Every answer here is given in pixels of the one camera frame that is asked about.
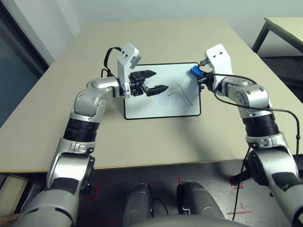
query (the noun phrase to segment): table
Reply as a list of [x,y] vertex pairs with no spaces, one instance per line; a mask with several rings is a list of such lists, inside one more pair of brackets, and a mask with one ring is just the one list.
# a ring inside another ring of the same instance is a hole
[[[100,76],[108,48],[127,42],[139,50],[141,64],[200,61],[207,49],[222,43],[235,74],[262,84],[273,107],[303,114],[301,102],[220,19],[96,22],[67,47],[0,129],[0,172],[48,170],[77,93]],[[114,74],[117,55],[113,52],[109,60]],[[201,102],[199,117],[145,120],[125,120],[122,99],[109,103],[96,137],[95,168],[244,158],[246,133],[238,109],[218,102],[206,89]],[[276,122],[295,152],[292,116],[276,113]]]
[[303,52],[303,17],[266,17],[252,50],[258,52],[269,31]]

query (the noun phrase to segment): blue object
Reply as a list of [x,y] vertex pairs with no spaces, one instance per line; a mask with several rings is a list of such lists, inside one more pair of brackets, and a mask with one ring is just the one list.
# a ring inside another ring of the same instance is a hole
[[201,76],[201,75],[203,75],[203,72],[199,69],[199,67],[196,65],[196,66],[194,66],[194,67],[192,67],[191,69],[190,69],[190,72],[192,73],[192,74],[194,74],[195,76]]

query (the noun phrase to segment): red tape marking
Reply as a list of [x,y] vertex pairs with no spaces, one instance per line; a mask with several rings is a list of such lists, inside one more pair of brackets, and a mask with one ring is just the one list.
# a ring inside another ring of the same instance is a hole
[[251,213],[253,213],[253,212],[250,210],[250,211],[236,212],[235,214],[251,214]]
[[84,200],[86,201],[96,201],[98,198],[98,192],[99,192],[99,185],[93,185],[93,188],[96,189],[96,193],[93,197],[84,197]]
[[[231,184],[232,189],[238,189],[238,186],[233,185],[231,176],[229,177],[229,183]],[[239,189],[243,189],[243,188],[244,188],[244,186],[242,184],[240,184]]]
[[99,223],[121,223],[121,219],[105,219],[105,220],[99,220]]

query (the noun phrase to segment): metal table leg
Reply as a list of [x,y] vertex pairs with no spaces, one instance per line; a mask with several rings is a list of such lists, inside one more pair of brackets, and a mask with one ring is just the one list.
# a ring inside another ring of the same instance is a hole
[[269,28],[268,28],[268,22],[266,21],[255,41],[255,44],[252,47],[252,51],[257,53],[258,50],[260,49],[264,39],[266,38],[267,34],[269,32]]

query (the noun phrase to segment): wall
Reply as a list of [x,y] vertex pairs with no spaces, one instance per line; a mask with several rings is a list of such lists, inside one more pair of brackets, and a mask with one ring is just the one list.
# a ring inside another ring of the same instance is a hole
[[[91,21],[221,17],[251,47],[264,17],[303,17],[302,0],[4,0],[4,3],[16,4],[32,27],[28,35],[36,34],[54,59]],[[19,21],[20,15],[14,16]],[[269,33],[259,55],[301,53]]]

